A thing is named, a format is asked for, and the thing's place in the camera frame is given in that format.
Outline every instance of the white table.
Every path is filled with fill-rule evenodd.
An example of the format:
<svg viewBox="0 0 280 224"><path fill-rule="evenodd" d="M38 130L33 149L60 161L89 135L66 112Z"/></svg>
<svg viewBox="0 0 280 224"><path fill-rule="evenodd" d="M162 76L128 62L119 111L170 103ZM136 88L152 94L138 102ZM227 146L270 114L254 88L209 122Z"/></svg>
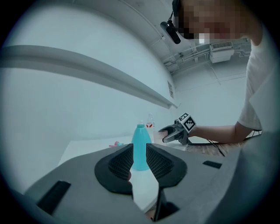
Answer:
<svg viewBox="0 0 280 224"><path fill-rule="evenodd" d="M71 141L64 151L58 165L61 165L76 156L109 148L109 145L114 145L116 141L123 144L129 144L131 143L131 140L132 136L87 141ZM178 141L168 143L167 146L180 150L185 149L185 146L182 146ZM130 182L133 186L133 200L143 212L147 212L157 201L158 182L150 169L145 171L131 169L130 172Z"/></svg>

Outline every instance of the person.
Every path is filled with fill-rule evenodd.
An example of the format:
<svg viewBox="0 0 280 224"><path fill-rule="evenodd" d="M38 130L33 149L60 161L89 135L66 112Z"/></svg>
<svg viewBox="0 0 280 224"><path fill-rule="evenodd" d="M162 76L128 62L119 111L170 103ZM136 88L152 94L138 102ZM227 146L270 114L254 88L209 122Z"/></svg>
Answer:
<svg viewBox="0 0 280 224"><path fill-rule="evenodd" d="M174 26L184 37L203 33L210 39L251 39L251 54L246 71L246 96L235 125L196 126L189 137L197 136L221 143L242 142L262 126L250 98L272 72L278 54L264 24L238 0L174 0Z"/></svg>

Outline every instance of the white t-shirt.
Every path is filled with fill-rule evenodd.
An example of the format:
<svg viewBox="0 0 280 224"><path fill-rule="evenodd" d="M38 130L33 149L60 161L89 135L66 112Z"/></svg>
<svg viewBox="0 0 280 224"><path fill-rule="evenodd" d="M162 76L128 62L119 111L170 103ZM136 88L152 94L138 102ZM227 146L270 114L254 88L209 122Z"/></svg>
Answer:
<svg viewBox="0 0 280 224"><path fill-rule="evenodd" d="M251 41L251 46L252 50L246 71L245 104L238 122L245 127L262 130L259 118L249 100L272 73L275 65L279 63L279 55L275 43L264 25L262 26L261 43L255 46Z"/></svg>

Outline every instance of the clear bottle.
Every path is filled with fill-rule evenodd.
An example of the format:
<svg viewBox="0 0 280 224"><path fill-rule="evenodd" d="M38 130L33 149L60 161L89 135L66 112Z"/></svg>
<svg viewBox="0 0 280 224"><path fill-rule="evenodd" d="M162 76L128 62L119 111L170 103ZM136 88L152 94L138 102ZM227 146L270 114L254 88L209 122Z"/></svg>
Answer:
<svg viewBox="0 0 280 224"><path fill-rule="evenodd" d="M154 124L154 119L153 119L153 114L149 113L148 119L147 119L147 124L146 124L146 129L149 133L150 139L154 139L154 131L155 131L155 124Z"/></svg>
<svg viewBox="0 0 280 224"><path fill-rule="evenodd" d="M152 143L150 136L143 124L143 121L137 125L133 138L133 165L135 170L148 170L149 166L146 162L146 144Z"/></svg>

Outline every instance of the white wall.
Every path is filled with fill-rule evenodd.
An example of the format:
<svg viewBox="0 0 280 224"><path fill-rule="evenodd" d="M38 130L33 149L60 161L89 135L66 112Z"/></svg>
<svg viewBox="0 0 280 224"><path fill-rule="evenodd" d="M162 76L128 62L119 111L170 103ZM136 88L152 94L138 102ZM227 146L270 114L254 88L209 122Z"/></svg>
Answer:
<svg viewBox="0 0 280 224"><path fill-rule="evenodd" d="M213 64L220 84L207 63L175 75L177 117L187 112L197 125L234 125L245 100L247 61L248 58L234 57Z"/></svg>
<svg viewBox="0 0 280 224"><path fill-rule="evenodd" d="M133 34L100 13L49 6L15 26L6 46L41 45L74 51L130 74L165 97L170 73ZM1 160L8 183L23 193L54 169L71 140L133 134L154 115L173 123L172 108L94 82L23 68L2 68Z"/></svg>

